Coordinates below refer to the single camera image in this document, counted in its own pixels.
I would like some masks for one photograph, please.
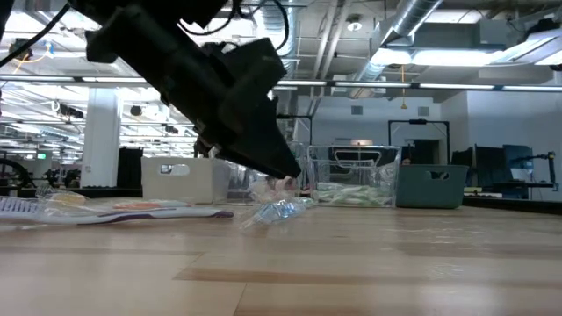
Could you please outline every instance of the ceiling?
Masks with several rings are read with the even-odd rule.
[[[399,1],[359,1],[356,0],[349,8],[349,14],[360,16],[362,28],[356,32],[349,31],[346,27],[342,29],[340,40],[336,46],[336,57],[329,64],[328,77],[333,75],[351,75],[359,71],[371,58],[370,39],[375,24],[394,14]],[[255,4],[259,1],[245,1],[245,4]],[[297,12],[296,47],[297,52],[291,62],[297,62],[295,78],[312,79],[314,63],[321,44],[320,37],[325,25],[329,0],[292,0],[284,1],[287,8]],[[482,18],[504,19],[507,17],[524,17],[538,11],[558,8],[560,1],[471,1],[471,0],[444,0],[427,20],[430,23],[449,24],[475,24]],[[6,33],[0,42],[0,57],[7,54],[10,44],[17,38],[28,39],[41,30],[44,24],[53,17],[52,11],[14,11],[6,26]],[[215,19],[209,29],[221,25],[224,19]],[[19,75],[70,75],[70,76],[137,76],[137,74],[122,60],[113,64],[99,64],[88,62],[85,58],[84,40],[85,30],[96,30],[98,25],[78,12],[69,12],[62,21],[45,38],[33,47],[33,58],[31,63],[20,64],[17,61],[0,69],[0,74]],[[246,20],[235,20],[223,31],[215,33],[211,37],[196,37],[194,40],[200,44],[206,41],[234,41],[243,43],[261,36],[274,36],[280,40],[278,34],[264,33],[256,28],[254,24]],[[387,81],[423,81],[433,83],[543,83],[551,78],[551,71],[547,67],[523,66],[508,68],[458,68],[440,66],[405,65],[403,74],[401,68],[386,68],[383,75]],[[152,88],[118,88],[119,96],[124,102],[124,126],[122,129],[123,145],[127,143],[126,136],[146,135],[146,139],[139,142],[140,137],[135,138],[135,146],[147,148],[152,154],[167,155],[191,154],[192,136],[195,133],[189,126],[181,129],[180,135],[185,137],[184,141],[173,144],[156,143],[154,137],[169,135],[163,131],[163,127],[134,126],[135,123],[150,123],[165,120],[173,124],[189,124],[189,121],[177,110],[171,109],[169,115],[161,113],[162,105],[159,101],[158,92]],[[400,90],[388,90],[385,94],[388,98],[397,97]],[[443,101],[450,95],[435,91],[412,91],[410,97],[433,97],[437,102]],[[87,116],[88,87],[56,87],[39,86],[30,83],[6,83],[3,87],[2,112],[3,119],[24,120],[68,120],[53,111],[54,101],[64,103],[84,112]],[[134,105],[142,106],[152,113],[151,116],[143,115],[135,117],[130,114],[130,108]],[[63,131],[83,138],[83,126],[77,122],[75,126],[50,126],[56,130]],[[1,133],[10,134],[13,137],[37,135],[27,132],[21,128],[4,126]],[[81,147],[79,140],[75,146]],[[35,146],[37,143],[19,144],[20,146]]]

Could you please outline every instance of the wooden table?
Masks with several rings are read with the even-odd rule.
[[[1,314],[562,314],[560,217],[316,208],[278,226],[240,224],[0,232]]]

